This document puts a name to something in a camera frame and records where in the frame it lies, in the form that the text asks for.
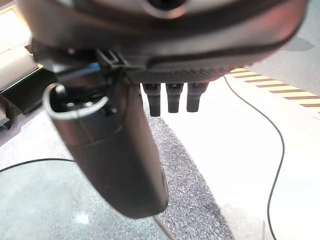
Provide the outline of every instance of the floor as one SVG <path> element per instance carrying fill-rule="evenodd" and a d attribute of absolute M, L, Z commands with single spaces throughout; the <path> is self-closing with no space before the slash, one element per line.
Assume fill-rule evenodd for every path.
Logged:
<path fill-rule="evenodd" d="M 277 239 L 318 239 L 320 114 L 241 79 L 228 80 L 240 96 L 269 116 L 284 136 L 285 158 L 270 209 Z M 184 91 L 179 114 L 170 114 L 163 95 L 162 119 L 190 154 L 234 239 L 272 240 L 266 208 L 282 153 L 277 132 L 240 101 L 223 78 L 210 83 L 198 113 L 187 113 L 186 102 Z M 66 149 L 61 150 L 58 137 L 38 131 L 38 126 L 51 128 L 49 121 L 38 116 L 39 112 L 28 119 L 22 117 L 14 131 L 1 132 L 1 168 L 19 161 L 71 158 Z M 41 141 L 34 141 L 37 136 Z M 30 141 L 33 144 L 28 148 L 17 151 Z"/>
<path fill-rule="evenodd" d="M 273 56 L 249 69 L 320 96 L 319 16 L 320 1 L 309 0 L 308 13 L 297 36 Z"/>

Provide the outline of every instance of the warning stripe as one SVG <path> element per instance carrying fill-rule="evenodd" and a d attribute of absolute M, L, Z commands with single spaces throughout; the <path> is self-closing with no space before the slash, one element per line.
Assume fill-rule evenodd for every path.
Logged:
<path fill-rule="evenodd" d="M 288 85 L 279 80 L 272 79 L 244 68 L 234 69 L 228 74 L 228 76 L 241 79 L 246 83 L 267 90 L 279 97 L 283 97 L 305 108 L 320 113 L 320 96 L 311 92 L 304 91 L 295 86 Z"/>

